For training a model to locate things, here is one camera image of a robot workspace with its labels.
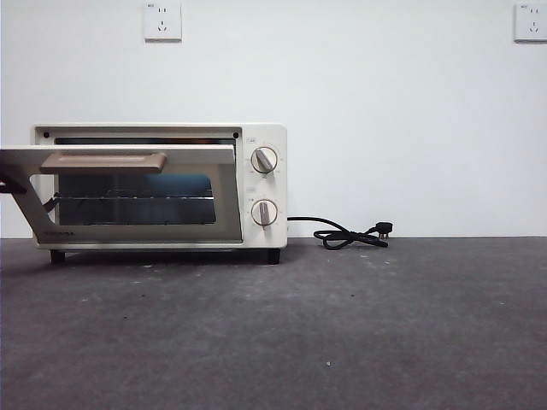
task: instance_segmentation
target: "brown door handle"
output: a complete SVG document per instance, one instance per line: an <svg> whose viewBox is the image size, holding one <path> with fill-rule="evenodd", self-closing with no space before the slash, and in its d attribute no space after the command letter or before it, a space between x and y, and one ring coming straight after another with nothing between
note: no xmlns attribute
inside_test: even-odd
<svg viewBox="0 0 547 410"><path fill-rule="evenodd" d="M160 173L165 154L145 155L69 155L51 154L40 167L47 174Z"/></svg>

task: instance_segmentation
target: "cream toaster oven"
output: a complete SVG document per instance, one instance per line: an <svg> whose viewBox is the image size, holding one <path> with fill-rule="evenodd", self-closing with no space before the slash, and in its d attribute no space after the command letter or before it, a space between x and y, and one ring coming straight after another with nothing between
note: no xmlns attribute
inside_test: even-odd
<svg viewBox="0 0 547 410"><path fill-rule="evenodd" d="M287 242L286 129L275 124L59 124L0 151L53 263L65 252L267 249Z"/></svg>

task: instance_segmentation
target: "black power cord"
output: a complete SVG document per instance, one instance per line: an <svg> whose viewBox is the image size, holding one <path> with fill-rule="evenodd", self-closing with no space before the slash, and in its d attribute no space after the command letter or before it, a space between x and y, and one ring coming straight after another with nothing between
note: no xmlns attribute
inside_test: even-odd
<svg viewBox="0 0 547 410"><path fill-rule="evenodd" d="M381 248L387 248L388 243L380 241L382 237L388 237L389 233L393 231L393 224L390 222L379 222L376 226L370 228L366 232L353 232L345 229L343 226L332 222L331 220L325 220L323 218L315 218L313 216L293 216L287 218L287 220L311 220L314 222L322 222L338 228L337 231L315 231L314 237L323 241L323 246L328 250L339 250L344 246L353 242L367 243L373 246L380 246ZM378 232L379 237L370 235L371 233ZM331 245L329 242L340 242L336 245Z"/></svg>

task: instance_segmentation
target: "glass window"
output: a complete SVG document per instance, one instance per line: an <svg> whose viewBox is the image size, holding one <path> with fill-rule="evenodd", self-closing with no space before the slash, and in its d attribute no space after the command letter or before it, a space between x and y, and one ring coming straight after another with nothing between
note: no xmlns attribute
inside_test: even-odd
<svg viewBox="0 0 547 410"><path fill-rule="evenodd" d="M215 199L202 174L60 175L59 225L213 224Z"/></svg>

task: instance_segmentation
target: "wall socket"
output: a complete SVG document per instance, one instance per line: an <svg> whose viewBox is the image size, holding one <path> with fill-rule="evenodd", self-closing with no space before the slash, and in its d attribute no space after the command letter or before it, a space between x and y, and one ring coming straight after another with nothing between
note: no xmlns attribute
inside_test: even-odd
<svg viewBox="0 0 547 410"><path fill-rule="evenodd" d="M515 41L547 41L547 3L515 5Z"/></svg>
<svg viewBox="0 0 547 410"><path fill-rule="evenodd" d="M182 16L178 1L160 0L144 5L144 40L182 41Z"/></svg>

